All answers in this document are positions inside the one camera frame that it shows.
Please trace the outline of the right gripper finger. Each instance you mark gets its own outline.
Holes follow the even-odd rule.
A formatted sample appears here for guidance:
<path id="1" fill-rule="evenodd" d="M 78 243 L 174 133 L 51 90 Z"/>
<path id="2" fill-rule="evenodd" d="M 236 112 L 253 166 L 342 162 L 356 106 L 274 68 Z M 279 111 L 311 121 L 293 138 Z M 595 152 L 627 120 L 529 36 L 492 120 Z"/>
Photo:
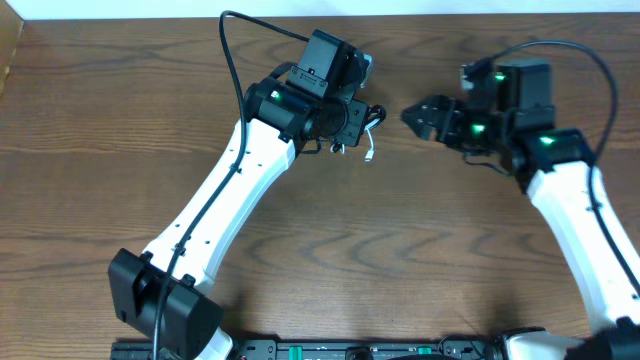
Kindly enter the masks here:
<path id="1" fill-rule="evenodd" d="M 420 139 L 429 140 L 434 128 L 434 121 L 425 118 L 403 117 L 402 122 Z"/>
<path id="2" fill-rule="evenodd" d="M 448 97 L 445 95 L 430 95 L 417 104 L 411 105 L 402 111 L 403 120 L 428 119 L 448 106 Z"/>

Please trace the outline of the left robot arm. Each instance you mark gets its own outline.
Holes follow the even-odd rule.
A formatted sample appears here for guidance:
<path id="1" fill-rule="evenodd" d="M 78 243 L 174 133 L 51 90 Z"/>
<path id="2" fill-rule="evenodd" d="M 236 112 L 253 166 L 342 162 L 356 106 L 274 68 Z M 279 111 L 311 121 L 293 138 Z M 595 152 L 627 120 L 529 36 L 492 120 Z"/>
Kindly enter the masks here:
<path id="1" fill-rule="evenodd" d="M 355 99 L 372 59 L 304 56 L 240 97 L 242 114 L 213 170 L 177 218 L 136 255 L 108 267 L 117 318 L 149 338 L 138 359 L 225 359 L 232 338 L 209 299 L 223 259 L 266 190 L 307 143 L 342 151 L 374 126 L 375 107 Z"/>

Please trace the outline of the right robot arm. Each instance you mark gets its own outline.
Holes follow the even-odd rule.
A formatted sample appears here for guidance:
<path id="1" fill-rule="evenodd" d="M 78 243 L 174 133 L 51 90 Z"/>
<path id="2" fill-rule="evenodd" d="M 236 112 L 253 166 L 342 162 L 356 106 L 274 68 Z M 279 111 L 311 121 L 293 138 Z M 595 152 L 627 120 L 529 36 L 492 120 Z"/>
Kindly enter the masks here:
<path id="1" fill-rule="evenodd" d="M 636 359 L 639 255 L 618 220 L 595 156 L 577 129 L 559 129 L 551 77 L 499 71 L 466 101 L 433 95 L 402 112 L 422 138 L 466 156 L 497 154 L 555 236 L 578 285 L 591 336 L 503 335 L 498 359 Z"/>

